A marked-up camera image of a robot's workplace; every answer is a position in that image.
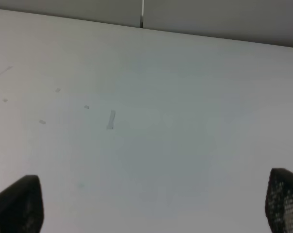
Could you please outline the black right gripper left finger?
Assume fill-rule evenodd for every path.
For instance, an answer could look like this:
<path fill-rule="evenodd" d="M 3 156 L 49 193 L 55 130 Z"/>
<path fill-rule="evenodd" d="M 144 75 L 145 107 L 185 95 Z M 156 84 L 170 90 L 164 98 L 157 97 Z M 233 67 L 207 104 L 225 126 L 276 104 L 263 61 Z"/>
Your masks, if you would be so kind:
<path fill-rule="evenodd" d="M 0 192 L 0 233 L 39 233 L 44 205 L 39 177 L 26 175 Z"/>

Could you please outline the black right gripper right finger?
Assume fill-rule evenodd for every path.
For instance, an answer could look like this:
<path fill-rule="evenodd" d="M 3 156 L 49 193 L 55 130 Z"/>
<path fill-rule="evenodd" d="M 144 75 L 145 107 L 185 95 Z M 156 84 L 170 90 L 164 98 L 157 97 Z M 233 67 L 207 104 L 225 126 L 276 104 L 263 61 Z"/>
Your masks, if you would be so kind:
<path fill-rule="evenodd" d="M 293 233 L 293 173 L 271 169 L 265 198 L 265 215 L 271 232 Z"/>

